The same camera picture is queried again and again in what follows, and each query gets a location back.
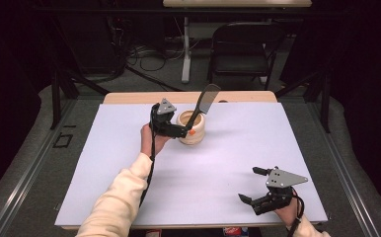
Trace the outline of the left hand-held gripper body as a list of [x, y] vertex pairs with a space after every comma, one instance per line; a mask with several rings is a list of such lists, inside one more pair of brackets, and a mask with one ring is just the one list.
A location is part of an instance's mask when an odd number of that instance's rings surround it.
[[150, 112], [149, 125], [152, 131], [163, 136], [181, 137], [183, 129], [179, 125], [171, 123], [176, 110], [177, 108], [166, 98], [163, 98], [160, 103], [156, 103]]

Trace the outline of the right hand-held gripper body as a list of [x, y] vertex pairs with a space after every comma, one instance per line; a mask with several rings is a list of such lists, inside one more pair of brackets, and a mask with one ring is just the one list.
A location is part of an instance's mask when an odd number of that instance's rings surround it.
[[252, 206], [256, 215], [267, 213], [288, 206], [294, 198], [293, 187], [306, 183], [306, 177], [296, 175], [277, 167], [267, 176], [266, 187], [268, 193], [264, 197], [257, 198], [260, 205]]

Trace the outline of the cream ringed cup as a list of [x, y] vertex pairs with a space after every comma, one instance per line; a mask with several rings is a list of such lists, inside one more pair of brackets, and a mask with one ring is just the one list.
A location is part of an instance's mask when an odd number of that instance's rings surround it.
[[[177, 116], [178, 125], [187, 125], [193, 111], [187, 110]], [[180, 142], [185, 145], [196, 145], [200, 143], [205, 136], [205, 117], [199, 114], [193, 122], [193, 126], [185, 138], [180, 138]]]

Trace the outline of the dark brown comb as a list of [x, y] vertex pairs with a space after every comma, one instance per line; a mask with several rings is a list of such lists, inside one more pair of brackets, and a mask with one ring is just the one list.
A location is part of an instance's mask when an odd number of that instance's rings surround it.
[[208, 84], [205, 89], [199, 95], [195, 108], [190, 116], [189, 121], [186, 124], [186, 128], [191, 129], [194, 126], [196, 117], [199, 114], [207, 114], [214, 102], [215, 98], [219, 94], [221, 88], [215, 84]]

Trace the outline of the person's left hand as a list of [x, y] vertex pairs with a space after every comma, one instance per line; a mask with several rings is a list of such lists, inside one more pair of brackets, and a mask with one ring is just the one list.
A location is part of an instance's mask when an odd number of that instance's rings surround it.
[[142, 126], [140, 134], [140, 152], [148, 157], [155, 157], [170, 140], [168, 136], [154, 134], [148, 123]]

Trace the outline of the person's right hand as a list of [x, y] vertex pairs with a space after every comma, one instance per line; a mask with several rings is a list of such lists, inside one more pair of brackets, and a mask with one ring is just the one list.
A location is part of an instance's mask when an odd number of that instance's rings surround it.
[[290, 227], [298, 215], [298, 199], [293, 197], [288, 206], [276, 209], [274, 213], [280, 218], [286, 227]]

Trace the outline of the white table leg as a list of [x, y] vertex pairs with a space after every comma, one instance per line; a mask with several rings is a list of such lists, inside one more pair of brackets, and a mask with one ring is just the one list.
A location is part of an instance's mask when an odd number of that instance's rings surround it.
[[184, 17], [184, 61], [182, 71], [182, 82], [188, 84], [191, 75], [191, 52], [189, 35], [189, 18]]

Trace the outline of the black metal stand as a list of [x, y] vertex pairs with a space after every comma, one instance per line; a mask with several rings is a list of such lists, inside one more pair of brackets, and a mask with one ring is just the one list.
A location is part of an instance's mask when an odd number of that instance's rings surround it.
[[300, 80], [286, 85], [283, 89], [275, 92], [275, 96], [280, 98], [287, 93], [295, 90], [302, 84], [308, 83], [307, 89], [303, 94], [305, 102], [316, 102], [318, 96], [321, 96], [320, 123], [326, 133], [330, 133], [329, 128], [329, 106], [331, 95], [331, 71], [322, 69], [317, 70]]
[[83, 75], [74, 72], [71, 69], [55, 68], [53, 71], [53, 76], [51, 78], [51, 129], [55, 129], [61, 121], [62, 109], [60, 93], [63, 92], [69, 100], [75, 100], [79, 97], [79, 91], [75, 86], [76, 82], [87, 86], [88, 88], [98, 92], [101, 95], [105, 96], [109, 93], [107, 89], [104, 89], [103, 87], [92, 82]]

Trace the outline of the black folding chair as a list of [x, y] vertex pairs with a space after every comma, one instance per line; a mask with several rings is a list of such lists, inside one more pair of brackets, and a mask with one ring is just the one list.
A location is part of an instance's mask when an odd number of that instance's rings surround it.
[[219, 27], [212, 36], [207, 80], [213, 76], [266, 78], [268, 89], [276, 51], [285, 38], [277, 23], [235, 22]]

